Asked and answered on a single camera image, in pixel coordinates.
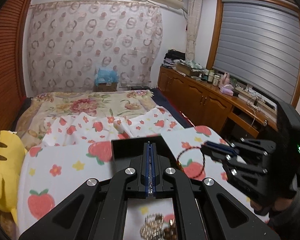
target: wooden window frame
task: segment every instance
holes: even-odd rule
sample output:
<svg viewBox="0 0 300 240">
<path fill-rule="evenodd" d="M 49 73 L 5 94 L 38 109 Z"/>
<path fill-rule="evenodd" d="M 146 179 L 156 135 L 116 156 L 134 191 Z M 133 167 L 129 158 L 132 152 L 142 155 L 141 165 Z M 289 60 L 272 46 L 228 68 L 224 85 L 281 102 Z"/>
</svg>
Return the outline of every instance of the wooden window frame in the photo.
<svg viewBox="0 0 300 240">
<path fill-rule="evenodd" d="M 298 7 L 295 7 L 289 3 L 286 3 L 281 0 L 259 0 L 259 1 L 265 1 L 265 2 L 270 2 L 273 4 L 277 4 L 277 5 L 286 7 L 288 9 L 291 9 L 291 10 L 297 12 L 299 15 L 299 25 L 300 25 L 300 10 Z M 212 40 L 211 40 L 211 45 L 210 45 L 210 52 L 209 52 L 207 65 L 206 65 L 207 69 L 212 69 L 214 60 L 216 58 L 219 37 L 220 37 L 220 31 L 221 31 L 222 14 L 223 14 L 223 2 L 222 2 L 222 0 L 217 0 L 216 18 L 215 18 L 215 22 L 214 22 L 213 35 L 212 35 Z M 300 98 L 300 65 L 299 65 L 297 83 L 295 86 L 294 94 L 293 94 L 291 102 L 290 102 L 290 104 L 294 108 L 296 108 L 299 98 Z"/>
</svg>

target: curtain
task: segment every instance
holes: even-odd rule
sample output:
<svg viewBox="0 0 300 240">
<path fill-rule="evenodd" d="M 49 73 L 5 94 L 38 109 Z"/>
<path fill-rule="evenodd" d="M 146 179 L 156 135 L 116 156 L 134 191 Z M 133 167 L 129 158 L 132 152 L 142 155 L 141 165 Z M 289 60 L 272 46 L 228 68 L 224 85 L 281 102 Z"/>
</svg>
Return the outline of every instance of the curtain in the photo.
<svg viewBox="0 0 300 240">
<path fill-rule="evenodd" d="M 99 70 L 109 70 L 121 87 L 148 86 L 161 41 L 156 5 L 112 0 L 38 4 L 28 37 L 32 90 L 92 90 Z"/>
<path fill-rule="evenodd" d="M 189 0 L 186 59 L 194 60 L 195 41 L 200 23 L 202 0 Z"/>
</svg>

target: window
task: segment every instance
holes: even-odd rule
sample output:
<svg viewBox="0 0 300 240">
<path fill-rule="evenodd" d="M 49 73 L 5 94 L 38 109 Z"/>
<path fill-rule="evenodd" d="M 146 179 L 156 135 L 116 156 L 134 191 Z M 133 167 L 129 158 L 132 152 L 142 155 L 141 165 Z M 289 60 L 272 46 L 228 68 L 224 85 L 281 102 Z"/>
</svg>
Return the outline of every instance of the window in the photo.
<svg viewBox="0 0 300 240">
<path fill-rule="evenodd" d="M 299 10 L 275 0 L 218 3 L 207 68 L 228 72 L 296 106 L 300 96 Z"/>
</svg>

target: cardboard box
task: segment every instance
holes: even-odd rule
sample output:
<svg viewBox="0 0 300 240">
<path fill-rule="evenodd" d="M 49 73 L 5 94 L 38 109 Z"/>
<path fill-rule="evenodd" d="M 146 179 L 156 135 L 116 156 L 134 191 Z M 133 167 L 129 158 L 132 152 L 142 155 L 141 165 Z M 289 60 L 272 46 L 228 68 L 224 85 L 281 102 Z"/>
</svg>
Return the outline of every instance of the cardboard box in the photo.
<svg viewBox="0 0 300 240">
<path fill-rule="evenodd" d="M 199 76 L 199 74 L 201 72 L 197 72 L 197 71 L 192 71 L 192 68 L 186 66 L 186 65 L 183 65 L 181 63 L 177 63 L 177 67 L 176 67 L 177 70 L 179 70 L 180 72 L 186 74 L 187 76 L 189 77 L 192 77 L 192 76 Z"/>
<path fill-rule="evenodd" d="M 107 83 L 100 83 L 98 86 L 94 84 L 93 92 L 116 92 L 117 85 L 117 82 L 111 83 L 110 86 L 107 86 Z"/>
</svg>

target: pink tissue box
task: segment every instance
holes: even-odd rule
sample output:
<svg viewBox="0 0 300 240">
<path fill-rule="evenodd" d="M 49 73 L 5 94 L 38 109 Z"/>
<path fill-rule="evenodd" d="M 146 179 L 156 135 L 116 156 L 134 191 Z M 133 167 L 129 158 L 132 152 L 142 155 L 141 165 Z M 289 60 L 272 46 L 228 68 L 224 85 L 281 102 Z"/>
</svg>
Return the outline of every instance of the pink tissue box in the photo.
<svg viewBox="0 0 300 240">
<path fill-rule="evenodd" d="M 229 96 L 233 96 L 233 91 L 224 87 L 220 88 L 220 92 Z"/>
</svg>

